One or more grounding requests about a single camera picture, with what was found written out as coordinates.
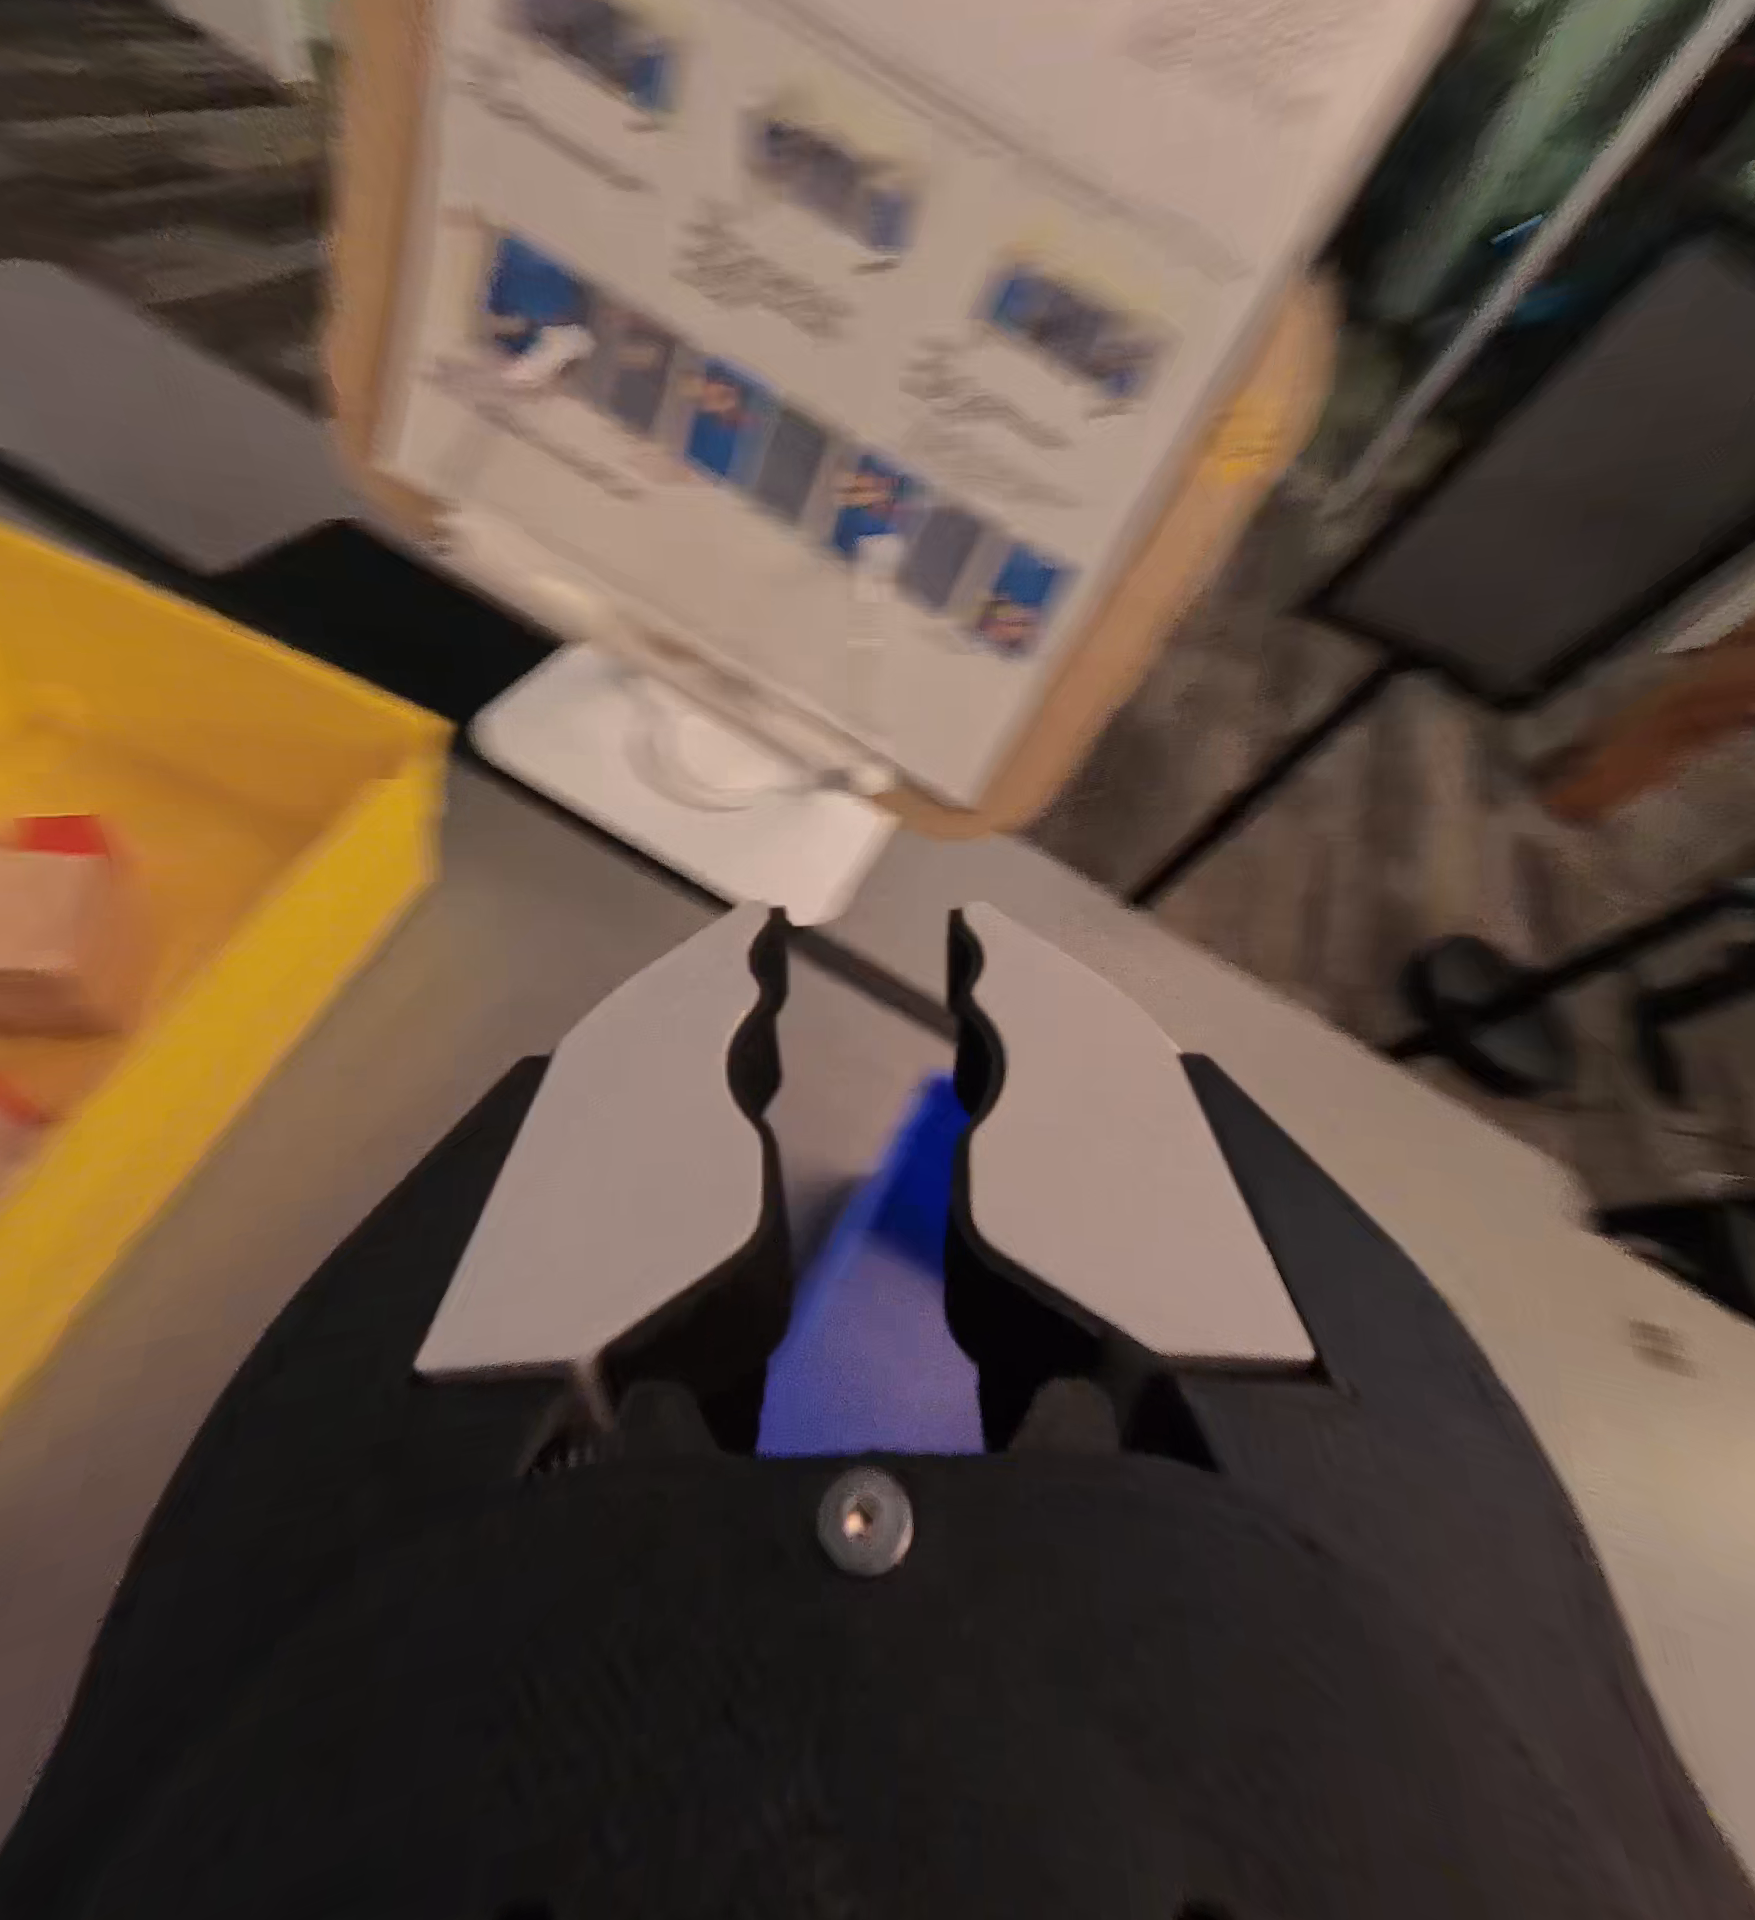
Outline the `pile of coloured wooden cubes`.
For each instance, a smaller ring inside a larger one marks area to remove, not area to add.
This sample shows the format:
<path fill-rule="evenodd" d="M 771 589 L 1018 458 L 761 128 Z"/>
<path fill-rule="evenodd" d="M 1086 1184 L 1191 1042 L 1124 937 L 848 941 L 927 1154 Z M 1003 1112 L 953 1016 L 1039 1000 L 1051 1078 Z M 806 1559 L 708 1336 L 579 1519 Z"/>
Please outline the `pile of coloured wooden cubes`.
<path fill-rule="evenodd" d="M 101 816 L 0 836 L 0 1197 L 137 1027 L 153 936 L 143 884 Z"/>

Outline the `white stand base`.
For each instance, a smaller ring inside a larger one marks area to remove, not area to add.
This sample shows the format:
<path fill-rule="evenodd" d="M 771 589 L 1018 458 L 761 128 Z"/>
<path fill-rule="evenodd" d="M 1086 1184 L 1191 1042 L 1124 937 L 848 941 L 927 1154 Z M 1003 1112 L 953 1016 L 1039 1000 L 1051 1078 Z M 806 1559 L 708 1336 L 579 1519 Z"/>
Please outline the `white stand base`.
<path fill-rule="evenodd" d="M 894 813 L 612 654 L 571 646 L 488 702 L 478 756 L 729 904 L 837 919 Z"/>

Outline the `black chair base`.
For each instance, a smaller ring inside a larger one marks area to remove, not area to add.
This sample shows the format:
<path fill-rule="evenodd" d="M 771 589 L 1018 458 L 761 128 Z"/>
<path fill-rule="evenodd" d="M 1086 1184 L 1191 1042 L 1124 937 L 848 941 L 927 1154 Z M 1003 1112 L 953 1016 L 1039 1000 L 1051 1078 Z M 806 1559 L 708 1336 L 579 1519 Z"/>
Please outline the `black chair base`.
<path fill-rule="evenodd" d="M 1577 1047 L 1562 998 L 1737 912 L 1755 912 L 1755 880 L 1709 888 L 1547 965 L 1521 964 L 1475 936 L 1432 941 L 1404 962 L 1400 993 L 1410 1031 L 1387 1042 L 1383 1056 L 1402 1067 L 1446 1065 L 1479 1092 L 1500 1097 L 1570 1092 Z M 1633 995 L 1627 1037 L 1638 1072 L 1663 1103 L 1689 1099 L 1674 1033 L 1753 997 L 1755 941 L 1733 948 L 1706 972 Z"/>

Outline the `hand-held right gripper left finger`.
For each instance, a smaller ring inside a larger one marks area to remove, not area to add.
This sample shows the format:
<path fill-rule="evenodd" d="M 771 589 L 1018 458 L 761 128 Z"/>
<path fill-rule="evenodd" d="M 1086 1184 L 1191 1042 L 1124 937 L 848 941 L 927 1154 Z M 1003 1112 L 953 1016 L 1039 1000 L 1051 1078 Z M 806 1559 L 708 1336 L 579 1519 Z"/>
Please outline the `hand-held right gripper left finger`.
<path fill-rule="evenodd" d="M 629 976 L 554 1044 L 417 1348 L 417 1373 L 602 1364 L 767 1217 L 764 1099 L 735 1047 L 775 1016 L 781 912 L 747 904 Z"/>

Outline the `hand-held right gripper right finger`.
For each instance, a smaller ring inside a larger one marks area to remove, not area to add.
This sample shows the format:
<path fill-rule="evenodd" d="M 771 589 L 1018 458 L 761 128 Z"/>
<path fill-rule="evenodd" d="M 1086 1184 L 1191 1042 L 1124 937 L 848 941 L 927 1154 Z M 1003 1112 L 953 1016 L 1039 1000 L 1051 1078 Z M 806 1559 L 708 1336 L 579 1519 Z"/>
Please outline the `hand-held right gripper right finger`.
<path fill-rule="evenodd" d="M 1158 1357 L 1313 1365 L 1317 1348 L 1176 1044 L 988 904 L 970 1005 L 1003 1051 L 968 1148 L 984 1246 Z"/>

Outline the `blue plastic box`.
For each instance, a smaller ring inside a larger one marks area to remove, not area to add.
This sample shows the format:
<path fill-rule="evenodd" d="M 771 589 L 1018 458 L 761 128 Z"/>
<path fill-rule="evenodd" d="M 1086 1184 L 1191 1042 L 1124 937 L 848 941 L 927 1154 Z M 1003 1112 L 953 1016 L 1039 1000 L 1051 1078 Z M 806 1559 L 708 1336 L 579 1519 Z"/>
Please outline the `blue plastic box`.
<path fill-rule="evenodd" d="M 965 1121 L 953 1075 L 931 1075 L 851 1187 L 769 1357 L 759 1456 L 984 1453 L 979 1371 L 944 1304 Z"/>

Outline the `yellow plastic box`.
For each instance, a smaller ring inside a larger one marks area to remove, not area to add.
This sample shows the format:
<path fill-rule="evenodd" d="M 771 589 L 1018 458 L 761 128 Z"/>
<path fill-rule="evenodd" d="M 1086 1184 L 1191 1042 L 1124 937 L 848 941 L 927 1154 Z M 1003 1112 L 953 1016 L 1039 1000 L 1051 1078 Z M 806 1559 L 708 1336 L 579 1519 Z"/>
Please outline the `yellow plastic box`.
<path fill-rule="evenodd" d="M 438 880 L 451 727 L 0 522 L 0 823 L 92 815 L 153 993 L 0 1191 L 0 1415 Z"/>

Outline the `brown board with instruction sheet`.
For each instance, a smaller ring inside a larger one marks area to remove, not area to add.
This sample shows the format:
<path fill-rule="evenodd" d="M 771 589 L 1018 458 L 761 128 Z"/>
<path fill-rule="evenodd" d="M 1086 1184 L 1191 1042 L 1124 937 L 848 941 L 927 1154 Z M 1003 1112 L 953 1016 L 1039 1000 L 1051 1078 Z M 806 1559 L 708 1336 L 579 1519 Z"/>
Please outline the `brown board with instruction sheet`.
<path fill-rule="evenodd" d="M 1427 25 L 338 3 L 338 451 L 552 634 L 1025 828 L 1315 428 L 1307 244 Z"/>

